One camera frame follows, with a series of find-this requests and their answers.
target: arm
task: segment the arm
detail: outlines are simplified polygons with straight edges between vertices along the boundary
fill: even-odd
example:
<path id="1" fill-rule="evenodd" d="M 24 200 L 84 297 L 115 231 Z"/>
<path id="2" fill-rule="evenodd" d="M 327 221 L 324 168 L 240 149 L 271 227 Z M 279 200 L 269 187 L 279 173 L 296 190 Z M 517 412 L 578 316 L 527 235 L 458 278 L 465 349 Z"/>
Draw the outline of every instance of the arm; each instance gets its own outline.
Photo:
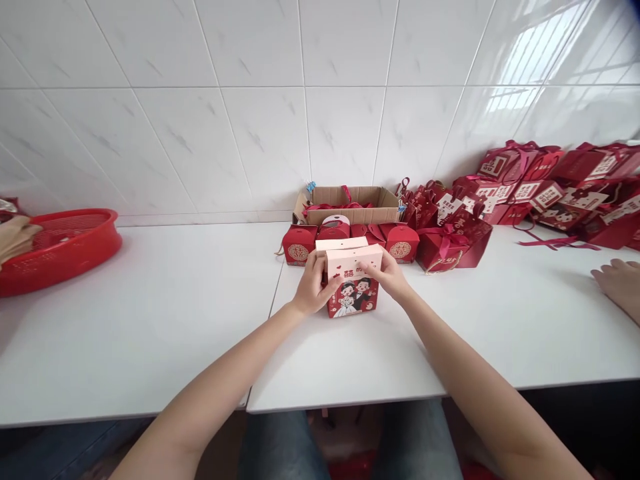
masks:
<path id="1" fill-rule="evenodd" d="M 395 259 L 361 264 L 404 308 L 433 370 L 508 479 L 590 479 L 535 410 L 420 298 Z"/>
<path id="2" fill-rule="evenodd" d="M 202 452 L 238 406 L 275 350 L 328 302 L 342 282 L 320 287 L 324 259 L 309 255 L 293 300 L 213 362 L 160 413 L 111 480 L 191 480 Z"/>

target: white table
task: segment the white table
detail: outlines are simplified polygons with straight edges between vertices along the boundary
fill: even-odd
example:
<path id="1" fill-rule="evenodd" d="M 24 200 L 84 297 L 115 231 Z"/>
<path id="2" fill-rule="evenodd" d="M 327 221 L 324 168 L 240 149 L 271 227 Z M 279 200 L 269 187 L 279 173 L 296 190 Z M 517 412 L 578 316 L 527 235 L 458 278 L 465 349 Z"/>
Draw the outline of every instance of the white table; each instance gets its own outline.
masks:
<path id="1" fill-rule="evenodd" d="M 269 317 L 283 224 L 119 231 L 100 267 L 0 300 L 0 426 L 155 414 Z"/>
<path id="2" fill-rule="evenodd" d="M 536 228 L 543 239 L 560 236 Z M 640 329 L 598 289 L 589 271 L 630 249 L 522 247 L 510 227 L 494 230 L 476 269 L 410 284 L 516 388 L 640 377 Z M 291 298 L 302 269 L 285 265 L 272 313 Z M 247 410 L 265 412 L 444 395 L 404 311 L 386 293 L 373 312 L 310 318 L 280 347 L 253 386 Z"/>

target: beige cloth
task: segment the beige cloth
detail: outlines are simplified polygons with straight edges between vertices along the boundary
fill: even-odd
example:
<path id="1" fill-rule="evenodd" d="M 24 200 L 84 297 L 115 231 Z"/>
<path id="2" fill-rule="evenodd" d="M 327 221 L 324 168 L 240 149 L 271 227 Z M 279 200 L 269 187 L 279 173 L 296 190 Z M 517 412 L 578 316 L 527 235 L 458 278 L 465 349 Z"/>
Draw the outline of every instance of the beige cloth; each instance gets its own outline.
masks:
<path id="1" fill-rule="evenodd" d="M 16 215 L 0 225 L 0 269 L 7 260 L 22 255 L 33 248 L 33 237 L 42 230 L 40 225 L 30 225 L 30 218 Z"/>

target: cartoon bride and groom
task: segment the cartoon bride and groom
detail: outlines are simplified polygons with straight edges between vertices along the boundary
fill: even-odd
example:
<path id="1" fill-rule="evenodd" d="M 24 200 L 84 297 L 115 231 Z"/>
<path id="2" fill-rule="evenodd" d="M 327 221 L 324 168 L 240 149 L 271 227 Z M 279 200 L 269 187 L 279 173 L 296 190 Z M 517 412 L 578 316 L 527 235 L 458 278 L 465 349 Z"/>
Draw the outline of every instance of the cartoon bride and groom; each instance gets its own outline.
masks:
<path id="1" fill-rule="evenodd" d="M 344 282 L 340 287 L 344 298 L 338 300 L 342 307 L 335 313 L 334 317 L 344 317 L 350 313 L 362 311 L 362 302 L 371 298 L 370 295 L 365 294 L 370 287 L 371 279 L 368 278 L 358 280 L 357 286 L 351 281 Z"/>

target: hand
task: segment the hand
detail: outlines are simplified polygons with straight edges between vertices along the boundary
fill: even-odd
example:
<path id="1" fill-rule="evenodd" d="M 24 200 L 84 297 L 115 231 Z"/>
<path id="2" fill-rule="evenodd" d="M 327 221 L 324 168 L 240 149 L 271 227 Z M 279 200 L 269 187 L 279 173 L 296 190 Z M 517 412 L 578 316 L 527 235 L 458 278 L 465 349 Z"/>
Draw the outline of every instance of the hand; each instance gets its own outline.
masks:
<path id="1" fill-rule="evenodd" d="M 380 282 L 382 288 L 386 290 L 396 302 L 406 298 L 407 295 L 413 293 L 413 289 L 409 286 L 405 276 L 402 274 L 400 265 L 396 262 L 391 254 L 384 250 L 382 254 L 381 269 L 377 269 L 371 265 L 360 262 L 359 264 L 365 274 Z"/>
<path id="2" fill-rule="evenodd" d="M 640 263 L 611 260 L 601 270 L 591 270 L 602 291 L 640 325 Z"/>
<path id="3" fill-rule="evenodd" d="M 316 250 L 309 254 L 298 290 L 291 300 L 291 304 L 305 317 L 320 310 L 343 282 L 342 276 L 339 275 L 329 280 L 329 284 L 322 288 L 320 282 L 326 259 L 318 258 Z"/>

